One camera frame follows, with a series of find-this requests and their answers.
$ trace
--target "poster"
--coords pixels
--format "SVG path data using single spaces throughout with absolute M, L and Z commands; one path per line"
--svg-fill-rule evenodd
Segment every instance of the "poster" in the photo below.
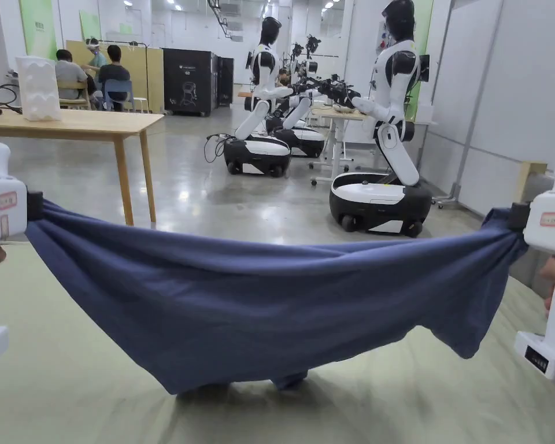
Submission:
M 95 38 L 101 40 L 101 21 L 96 14 L 89 14 L 80 10 L 80 27 L 82 29 L 82 40 Z
M 415 2 L 416 7 L 416 46 L 417 53 L 421 56 L 426 53 L 428 35 L 430 34 L 431 12 L 434 7 L 434 0 L 421 0 Z M 410 92 L 409 105 L 405 112 L 405 118 L 415 120 L 417 116 L 417 105 L 420 96 L 421 82 Z
M 51 0 L 19 0 L 29 56 L 55 60 L 57 44 Z
M 131 34 L 131 26 L 125 23 L 120 23 L 120 32 L 122 34 Z

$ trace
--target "black shirt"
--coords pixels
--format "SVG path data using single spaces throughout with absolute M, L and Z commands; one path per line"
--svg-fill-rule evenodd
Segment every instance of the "black shirt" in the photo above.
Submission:
M 105 82 L 112 80 L 129 80 L 130 72 L 121 65 L 104 65 L 99 71 L 99 80 L 102 83 L 103 96 L 105 96 Z M 110 94 L 113 100 L 126 100 L 127 94 L 124 92 L 112 92 Z

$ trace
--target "seated person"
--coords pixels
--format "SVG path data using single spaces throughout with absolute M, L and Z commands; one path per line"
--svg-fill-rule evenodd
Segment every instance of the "seated person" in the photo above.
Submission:
M 57 62 L 55 64 L 55 78 L 59 82 L 83 82 L 86 81 L 88 95 L 90 96 L 97 89 L 95 80 L 91 76 L 86 75 L 82 68 L 73 63 L 72 54 L 65 49 L 58 49 L 55 53 Z M 84 90 L 69 90 L 59 88 L 60 99 L 75 100 L 81 97 Z
M 99 71 L 103 66 L 107 64 L 107 59 L 101 52 L 101 47 L 99 45 L 99 41 L 95 38 L 86 39 L 86 49 L 93 54 L 92 60 L 89 61 L 88 65 L 82 65 L 82 69 L 85 71 L 91 70 L 95 72 L 95 81 L 97 83 L 102 82 L 101 78 L 99 77 Z
M 110 45 L 107 48 L 107 54 L 111 59 L 110 65 L 105 65 L 101 67 L 99 71 L 99 78 L 101 79 L 103 97 L 105 101 L 105 83 L 107 80 L 129 80 L 130 72 L 121 66 L 121 48 L 117 45 Z M 128 98 L 126 92 L 112 92 L 110 97 L 113 100 L 119 100 L 125 102 Z M 113 102 L 113 109 L 117 112 L 122 112 L 124 110 L 123 103 Z
M 288 84 L 290 84 L 290 76 L 287 75 L 287 71 L 282 68 L 279 70 L 279 77 L 277 78 L 276 86 L 287 87 Z

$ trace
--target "black cabinet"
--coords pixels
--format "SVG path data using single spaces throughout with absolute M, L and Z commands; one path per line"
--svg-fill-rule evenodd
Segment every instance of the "black cabinet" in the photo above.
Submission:
M 209 116 L 218 107 L 218 57 L 208 51 L 162 49 L 164 109 Z
M 218 57 L 218 106 L 230 106 L 233 90 L 234 59 Z

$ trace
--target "robot shoulder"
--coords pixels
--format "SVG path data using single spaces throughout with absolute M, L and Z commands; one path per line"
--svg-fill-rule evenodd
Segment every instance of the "robot shoulder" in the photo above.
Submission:
M 259 66 L 262 66 L 263 68 L 269 68 L 271 71 L 273 71 L 276 66 L 276 59 L 272 53 L 263 51 L 259 53 L 258 57 Z
M 393 54 L 393 75 L 411 74 L 416 69 L 417 57 L 411 51 L 399 51 Z

